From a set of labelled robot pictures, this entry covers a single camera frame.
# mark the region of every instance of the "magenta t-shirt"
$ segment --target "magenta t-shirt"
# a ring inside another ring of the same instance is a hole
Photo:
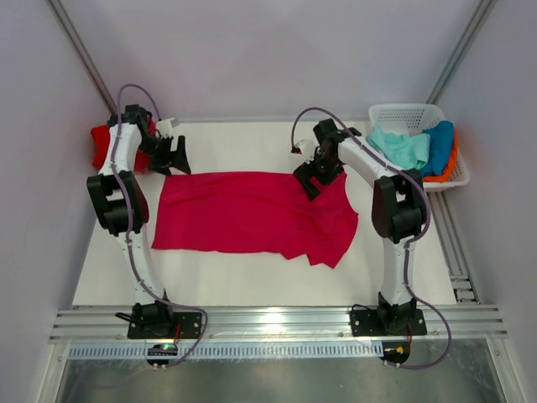
[[[309,201],[291,174],[224,172],[167,176],[154,249],[245,254],[271,252],[336,267],[357,230],[358,214],[341,174]]]

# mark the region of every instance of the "orange cloth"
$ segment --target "orange cloth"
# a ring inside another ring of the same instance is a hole
[[[459,152],[459,133],[456,128],[455,136],[453,137],[453,147],[451,148],[450,159],[447,161],[447,165],[442,171],[442,175],[432,175],[423,178],[423,182],[447,182],[450,179],[451,174],[456,167],[456,157]]]

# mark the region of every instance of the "blue cloth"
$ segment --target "blue cloth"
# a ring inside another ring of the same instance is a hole
[[[366,140],[373,148],[381,150],[389,161],[404,170],[420,170],[429,160],[429,134],[410,137],[407,133],[385,133],[377,125]]]
[[[442,175],[447,161],[450,159],[455,129],[453,123],[446,120],[441,121],[433,128],[423,131],[430,136],[429,162],[420,169],[424,178],[431,175]]]

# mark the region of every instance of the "metal bracket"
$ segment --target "metal bracket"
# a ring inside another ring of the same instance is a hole
[[[349,311],[352,335],[359,337],[376,337],[386,336],[380,320],[378,319],[377,310],[372,308],[360,308],[354,306]],[[423,312],[416,310],[414,317],[409,321],[409,332],[412,336],[424,336],[427,334],[427,326]],[[401,332],[391,334],[390,336],[408,336],[408,331],[403,329]]]
[[[131,321],[128,325],[127,338],[131,340],[145,339],[174,339],[177,334],[177,327],[180,326],[181,339],[198,339],[201,330],[201,314],[198,312],[174,312],[174,327],[156,333],[151,327],[142,328]]]

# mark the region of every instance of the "teal cloth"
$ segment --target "teal cloth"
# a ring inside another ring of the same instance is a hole
[[[374,149],[404,170],[422,169],[429,160],[429,134],[422,133],[410,137],[407,133],[385,133],[378,125],[366,137]]]

